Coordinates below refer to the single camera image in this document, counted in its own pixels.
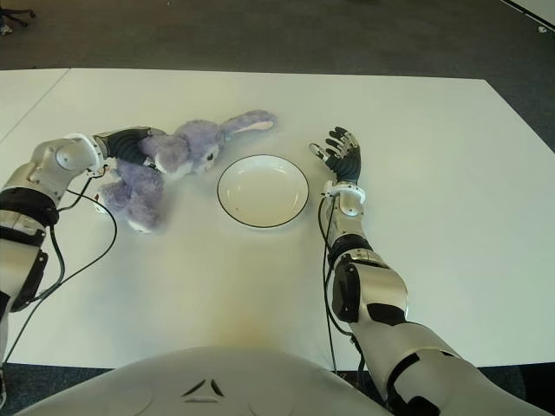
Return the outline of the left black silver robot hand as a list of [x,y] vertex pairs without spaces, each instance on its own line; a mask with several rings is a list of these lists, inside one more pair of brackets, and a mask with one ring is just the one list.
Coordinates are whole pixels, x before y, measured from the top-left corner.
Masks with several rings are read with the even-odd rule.
[[153,159],[143,152],[141,142],[150,136],[150,127],[130,127],[93,135],[105,159],[118,159],[138,166],[153,166]]

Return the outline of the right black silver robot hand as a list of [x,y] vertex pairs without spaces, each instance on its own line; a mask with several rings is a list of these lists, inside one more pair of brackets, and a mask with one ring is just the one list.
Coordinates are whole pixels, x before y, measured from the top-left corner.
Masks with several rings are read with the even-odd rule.
[[338,182],[357,184],[360,178],[361,147],[354,134],[342,127],[329,131],[326,147],[310,143],[310,151],[335,175]]

